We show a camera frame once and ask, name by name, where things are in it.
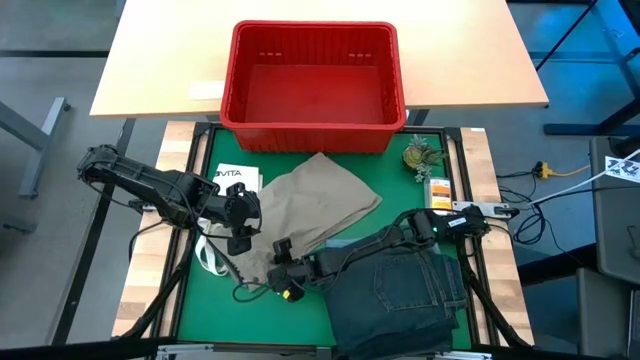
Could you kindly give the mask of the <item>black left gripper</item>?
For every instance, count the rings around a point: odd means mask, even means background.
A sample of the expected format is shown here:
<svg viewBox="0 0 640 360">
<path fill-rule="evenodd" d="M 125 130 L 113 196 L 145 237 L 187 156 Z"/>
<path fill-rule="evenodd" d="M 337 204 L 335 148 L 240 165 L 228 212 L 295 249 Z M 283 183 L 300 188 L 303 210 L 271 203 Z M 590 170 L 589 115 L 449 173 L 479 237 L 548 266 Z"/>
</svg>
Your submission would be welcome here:
<svg viewBox="0 0 640 360">
<path fill-rule="evenodd" d="M 227 253 L 237 256 L 251 250 L 251 237 L 261 232 L 262 212 L 257 194 L 246 192 L 242 182 L 227 187 L 226 195 L 211 196 L 199 217 L 221 224 L 230 231 L 229 235 L 223 235 L 223 238 L 229 238 Z"/>
</svg>

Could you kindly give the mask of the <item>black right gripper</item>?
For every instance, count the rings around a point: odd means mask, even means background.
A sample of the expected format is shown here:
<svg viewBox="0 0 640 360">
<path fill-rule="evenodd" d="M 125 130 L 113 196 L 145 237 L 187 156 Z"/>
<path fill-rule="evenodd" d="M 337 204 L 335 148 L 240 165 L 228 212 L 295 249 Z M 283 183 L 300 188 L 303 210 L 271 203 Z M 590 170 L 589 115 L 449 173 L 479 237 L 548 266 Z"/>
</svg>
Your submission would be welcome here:
<svg viewBox="0 0 640 360">
<path fill-rule="evenodd" d="M 270 289 L 287 302 L 297 302 L 305 295 L 304 284 L 316 285 L 321 280 L 320 266 L 315 254 L 294 259 L 290 238 L 273 243 L 275 267 L 267 273 Z"/>
</svg>

